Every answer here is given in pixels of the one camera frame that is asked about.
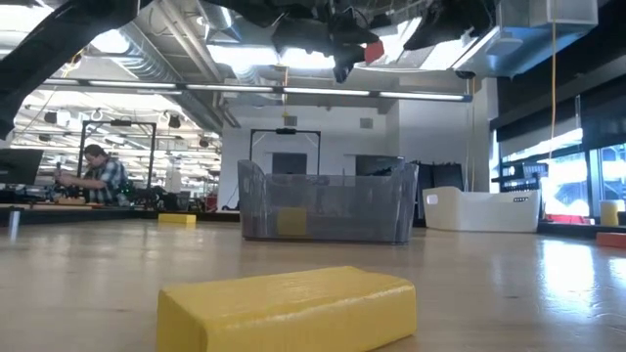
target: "man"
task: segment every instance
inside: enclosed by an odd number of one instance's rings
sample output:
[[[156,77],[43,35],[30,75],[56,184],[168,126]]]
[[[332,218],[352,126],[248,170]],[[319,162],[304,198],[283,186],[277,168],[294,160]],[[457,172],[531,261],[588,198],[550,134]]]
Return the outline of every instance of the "man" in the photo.
[[[128,181],[124,165],[119,160],[112,159],[98,145],[87,146],[84,154],[89,164],[85,177],[81,179],[61,174],[57,176],[57,181],[66,187],[77,186],[89,190],[89,202],[125,205],[126,197],[119,191]]]

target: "orange block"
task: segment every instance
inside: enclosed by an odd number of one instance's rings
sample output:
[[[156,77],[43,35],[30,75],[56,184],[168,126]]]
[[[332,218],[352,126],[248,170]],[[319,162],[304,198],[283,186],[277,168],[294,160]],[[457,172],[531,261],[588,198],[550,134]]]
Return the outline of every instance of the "orange block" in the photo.
[[[626,234],[598,233],[596,243],[603,246],[612,246],[626,249]]]

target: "plaid shirt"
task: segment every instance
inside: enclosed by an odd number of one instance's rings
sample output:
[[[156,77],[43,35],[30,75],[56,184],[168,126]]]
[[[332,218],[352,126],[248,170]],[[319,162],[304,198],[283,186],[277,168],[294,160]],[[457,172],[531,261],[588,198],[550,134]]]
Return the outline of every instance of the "plaid shirt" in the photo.
[[[128,174],[119,160],[110,158],[103,166],[87,171],[85,178],[100,180],[107,184],[101,190],[89,190],[90,202],[113,205],[127,204],[126,196],[119,191],[119,188],[128,181]]]

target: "wooden floor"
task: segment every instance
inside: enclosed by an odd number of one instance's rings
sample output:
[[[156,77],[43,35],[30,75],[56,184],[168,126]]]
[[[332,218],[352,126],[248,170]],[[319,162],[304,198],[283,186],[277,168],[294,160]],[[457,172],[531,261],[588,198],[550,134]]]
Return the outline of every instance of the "wooden floor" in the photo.
[[[1,236],[0,351],[152,352],[161,286],[335,265],[415,283],[418,333],[384,351],[626,351],[625,250],[437,232],[407,246],[243,242],[237,224],[147,221]]]

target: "transparent container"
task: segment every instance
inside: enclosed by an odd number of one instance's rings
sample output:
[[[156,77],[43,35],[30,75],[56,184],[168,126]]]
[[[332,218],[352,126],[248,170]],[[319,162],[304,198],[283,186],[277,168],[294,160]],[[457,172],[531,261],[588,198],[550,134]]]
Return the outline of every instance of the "transparent container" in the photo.
[[[238,164],[242,235],[249,240],[405,243],[418,166],[391,176],[265,175]]]

